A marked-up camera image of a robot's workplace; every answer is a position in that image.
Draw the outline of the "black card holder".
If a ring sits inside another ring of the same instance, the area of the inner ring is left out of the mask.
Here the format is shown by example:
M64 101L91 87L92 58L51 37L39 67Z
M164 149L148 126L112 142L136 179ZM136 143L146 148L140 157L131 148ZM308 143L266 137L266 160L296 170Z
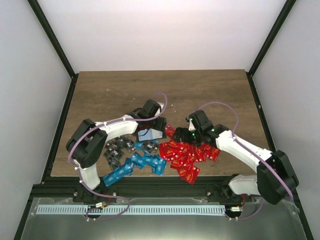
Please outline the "black card holder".
M137 133L137 140L139 142L143 141L151 141L151 140L158 140L158 139L163 139L166 138L167 135L163 131L155 130L155 129L144 129L140 130Z

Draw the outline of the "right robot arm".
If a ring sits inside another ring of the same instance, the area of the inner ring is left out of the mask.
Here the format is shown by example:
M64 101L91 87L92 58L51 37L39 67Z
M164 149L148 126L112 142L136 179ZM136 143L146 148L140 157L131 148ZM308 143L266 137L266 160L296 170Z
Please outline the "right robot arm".
M256 195L276 205L286 197L293 197L299 180L286 153L260 148L238 137L228 127L214 125L203 110L193 112L186 120L188 127L178 127L174 131L172 138L176 142L197 147L207 144L234 156L255 172L232 178L222 188L225 200L232 202L241 194Z

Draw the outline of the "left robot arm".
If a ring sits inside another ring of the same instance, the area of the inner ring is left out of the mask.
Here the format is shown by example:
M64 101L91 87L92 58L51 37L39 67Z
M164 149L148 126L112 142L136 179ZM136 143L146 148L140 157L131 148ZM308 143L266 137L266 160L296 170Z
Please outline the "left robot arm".
M168 106L149 99L143 107L112 120L94 122L85 119L66 144L68 163L75 167L79 182L86 188L84 195L89 201L97 202L102 196L101 180L97 172L97 161L106 142L122 135L135 134L141 130L153 129Z

